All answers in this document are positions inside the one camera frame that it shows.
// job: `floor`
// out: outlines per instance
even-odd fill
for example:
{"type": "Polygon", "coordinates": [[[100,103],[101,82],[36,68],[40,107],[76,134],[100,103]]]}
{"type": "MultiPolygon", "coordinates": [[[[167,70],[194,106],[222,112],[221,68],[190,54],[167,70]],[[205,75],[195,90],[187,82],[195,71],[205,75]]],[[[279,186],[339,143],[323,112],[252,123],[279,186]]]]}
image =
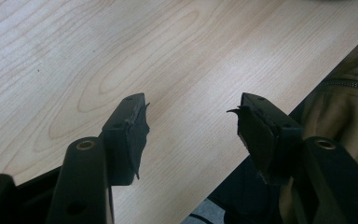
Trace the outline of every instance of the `floor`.
{"type": "MultiPolygon", "coordinates": [[[[209,200],[203,201],[194,211],[193,214],[205,217],[213,224],[224,224],[223,215],[224,210],[209,200]]],[[[187,217],[182,224],[204,224],[205,222],[200,221],[194,217],[187,217]]]]}

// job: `wood grain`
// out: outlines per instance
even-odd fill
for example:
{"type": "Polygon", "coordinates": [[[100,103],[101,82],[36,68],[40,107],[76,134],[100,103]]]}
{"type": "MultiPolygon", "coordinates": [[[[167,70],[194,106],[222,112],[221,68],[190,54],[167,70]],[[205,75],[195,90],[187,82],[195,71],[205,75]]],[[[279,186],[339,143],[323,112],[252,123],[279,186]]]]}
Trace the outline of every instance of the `wood grain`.
{"type": "Polygon", "coordinates": [[[358,1],[0,1],[0,173],[18,184],[144,92],[117,223],[178,223],[246,157],[243,91],[291,111],[358,44],[358,1]]]}

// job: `brown fabric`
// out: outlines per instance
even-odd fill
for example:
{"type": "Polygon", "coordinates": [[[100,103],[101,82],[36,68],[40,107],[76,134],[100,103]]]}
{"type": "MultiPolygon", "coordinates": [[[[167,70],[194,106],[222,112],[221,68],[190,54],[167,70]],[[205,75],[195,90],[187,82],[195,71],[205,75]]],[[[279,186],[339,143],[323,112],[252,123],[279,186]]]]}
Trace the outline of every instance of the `brown fabric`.
{"type": "MultiPolygon", "coordinates": [[[[358,47],[326,79],[345,78],[358,81],[358,47]]],[[[358,162],[358,90],[324,86],[306,99],[302,117],[304,139],[322,136],[343,145],[358,162]]],[[[284,223],[296,223],[290,189],[292,181],[282,187],[280,211],[284,223]]]]}

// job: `light wood surface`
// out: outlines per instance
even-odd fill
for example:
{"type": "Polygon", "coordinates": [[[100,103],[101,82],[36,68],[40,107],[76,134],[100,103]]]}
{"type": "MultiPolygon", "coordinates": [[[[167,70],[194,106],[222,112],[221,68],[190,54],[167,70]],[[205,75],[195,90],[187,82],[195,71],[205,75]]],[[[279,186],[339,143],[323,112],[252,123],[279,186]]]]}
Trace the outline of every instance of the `light wood surface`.
{"type": "Polygon", "coordinates": [[[358,44],[358,1],[0,1],[0,173],[62,164],[127,95],[151,128],[116,222],[178,223],[247,156],[243,91],[291,111],[358,44]]]}

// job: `wooden table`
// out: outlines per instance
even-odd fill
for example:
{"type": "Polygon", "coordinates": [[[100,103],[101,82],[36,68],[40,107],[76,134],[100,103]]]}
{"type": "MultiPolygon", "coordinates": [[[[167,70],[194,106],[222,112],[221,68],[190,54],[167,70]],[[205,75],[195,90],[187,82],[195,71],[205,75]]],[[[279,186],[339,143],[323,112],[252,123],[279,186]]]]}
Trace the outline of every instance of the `wooden table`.
{"type": "Polygon", "coordinates": [[[243,91],[290,112],[358,44],[358,1],[0,1],[0,173],[62,164],[127,95],[151,128],[117,223],[178,223],[247,156],[243,91]]]}

